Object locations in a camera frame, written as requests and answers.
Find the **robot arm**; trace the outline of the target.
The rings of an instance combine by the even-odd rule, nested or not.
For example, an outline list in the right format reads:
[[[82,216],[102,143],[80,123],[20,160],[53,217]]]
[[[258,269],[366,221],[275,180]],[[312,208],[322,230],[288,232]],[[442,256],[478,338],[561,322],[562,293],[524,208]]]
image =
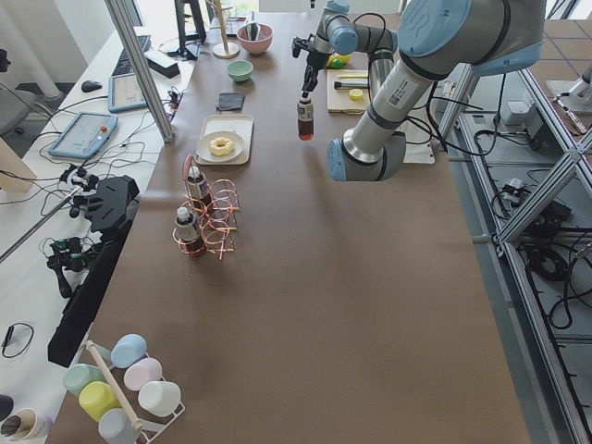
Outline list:
[[[356,37],[349,19],[350,5],[346,1],[326,1],[317,26],[316,35],[336,45],[341,38]]]
[[[351,22],[343,1],[327,2],[316,33],[294,38],[306,51],[304,96],[331,54],[368,56],[372,96],[357,125],[327,148],[327,169],[338,181],[380,181],[402,166],[406,138],[399,130],[426,90],[459,64],[477,77],[528,68],[540,58],[543,1],[414,1],[396,31]]]

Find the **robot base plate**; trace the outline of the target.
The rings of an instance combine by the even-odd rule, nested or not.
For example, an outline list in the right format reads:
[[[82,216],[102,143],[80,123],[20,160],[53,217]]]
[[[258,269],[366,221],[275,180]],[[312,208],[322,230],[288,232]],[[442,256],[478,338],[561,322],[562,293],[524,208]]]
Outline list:
[[[431,127],[419,117],[407,117],[400,130],[406,137],[404,164],[433,165],[436,162],[431,145]]]

